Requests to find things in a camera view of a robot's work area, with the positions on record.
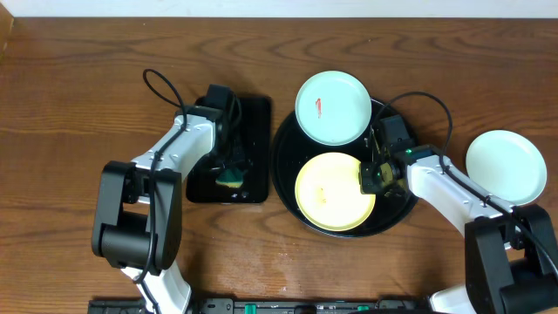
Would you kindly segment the yellow plate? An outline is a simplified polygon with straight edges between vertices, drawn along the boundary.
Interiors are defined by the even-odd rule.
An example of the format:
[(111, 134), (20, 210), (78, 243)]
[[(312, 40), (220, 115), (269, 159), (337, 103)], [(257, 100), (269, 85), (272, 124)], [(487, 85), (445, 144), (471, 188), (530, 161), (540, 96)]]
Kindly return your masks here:
[(319, 154), (296, 177), (295, 197), (303, 216), (328, 231), (346, 231), (371, 215), (377, 197), (361, 192), (361, 161), (342, 153)]

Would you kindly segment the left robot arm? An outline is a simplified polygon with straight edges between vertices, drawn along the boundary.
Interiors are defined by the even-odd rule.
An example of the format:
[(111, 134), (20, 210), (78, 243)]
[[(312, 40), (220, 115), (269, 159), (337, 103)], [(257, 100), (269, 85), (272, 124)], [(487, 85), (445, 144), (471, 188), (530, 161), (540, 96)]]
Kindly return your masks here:
[(184, 313), (192, 289), (176, 256), (182, 231), (182, 184), (204, 157), (229, 142), (242, 117), (240, 100), (211, 85), (199, 105), (181, 106), (170, 129), (130, 162), (101, 173), (92, 252), (130, 277), (152, 313)]

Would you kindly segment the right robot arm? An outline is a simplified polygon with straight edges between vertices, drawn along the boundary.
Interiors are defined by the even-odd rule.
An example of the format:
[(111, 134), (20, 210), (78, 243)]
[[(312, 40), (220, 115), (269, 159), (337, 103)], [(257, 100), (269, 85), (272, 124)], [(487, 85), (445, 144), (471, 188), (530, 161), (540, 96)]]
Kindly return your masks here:
[(373, 121), (364, 194), (401, 192), (428, 202), (465, 239), (466, 281), (432, 294), (438, 313), (536, 313), (557, 305), (557, 241), (538, 205), (491, 196), (436, 147), (416, 146), (399, 115)]

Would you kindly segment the green scouring sponge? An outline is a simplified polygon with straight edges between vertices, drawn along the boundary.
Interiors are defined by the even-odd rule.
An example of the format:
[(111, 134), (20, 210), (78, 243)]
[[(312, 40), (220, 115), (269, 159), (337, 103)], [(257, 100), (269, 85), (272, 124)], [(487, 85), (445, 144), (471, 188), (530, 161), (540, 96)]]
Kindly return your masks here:
[(236, 167), (224, 169), (215, 179), (215, 184), (226, 188), (240, 188), (244, 182), (244, 173)]

